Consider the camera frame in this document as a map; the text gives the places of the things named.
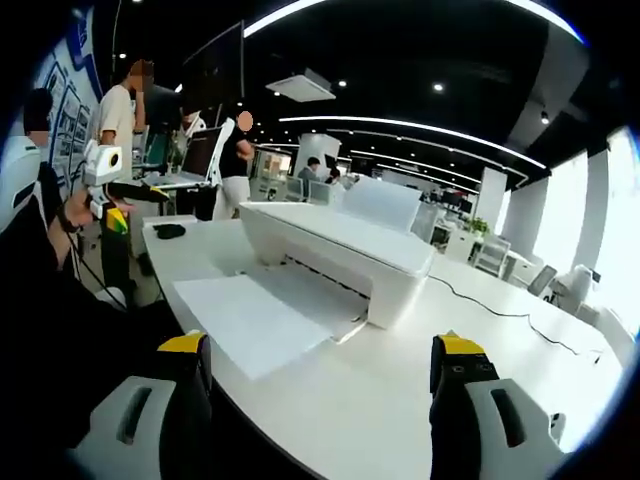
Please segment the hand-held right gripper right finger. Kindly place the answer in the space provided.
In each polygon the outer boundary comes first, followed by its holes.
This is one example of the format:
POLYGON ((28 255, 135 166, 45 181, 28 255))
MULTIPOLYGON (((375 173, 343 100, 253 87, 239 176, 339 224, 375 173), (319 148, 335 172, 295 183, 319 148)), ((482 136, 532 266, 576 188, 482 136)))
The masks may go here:
POLYGON ((430 393, 432 479, 549 479, 562 463, 566 416, 501 378, 475 342, 433 337, 430 393))

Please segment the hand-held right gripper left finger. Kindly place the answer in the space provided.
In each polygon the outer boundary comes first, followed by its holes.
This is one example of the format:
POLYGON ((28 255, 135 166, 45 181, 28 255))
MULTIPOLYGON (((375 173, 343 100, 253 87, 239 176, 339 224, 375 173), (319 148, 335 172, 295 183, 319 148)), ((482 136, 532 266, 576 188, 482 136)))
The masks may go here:
POLYGON ((206 479, 213 473, 211 348, 193 330, 164 342, 91 413, 69 451, 87 479, 206 479))

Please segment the person's left hand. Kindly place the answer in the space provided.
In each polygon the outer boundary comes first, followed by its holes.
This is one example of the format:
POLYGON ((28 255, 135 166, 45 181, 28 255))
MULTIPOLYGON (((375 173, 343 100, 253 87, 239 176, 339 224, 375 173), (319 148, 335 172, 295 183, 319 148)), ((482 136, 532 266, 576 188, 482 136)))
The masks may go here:
MULTIPOLYGON (((89 192, 83 189, 75 192, 66 200, 63 207, 64 215, 73 227, 84 226, 93 221, 93 214, 86 205, 88 197, 89 192)), ((124 216, 127 216, 134 209, 134 205, 125 200, 113 200, 113 202, 124 216)))

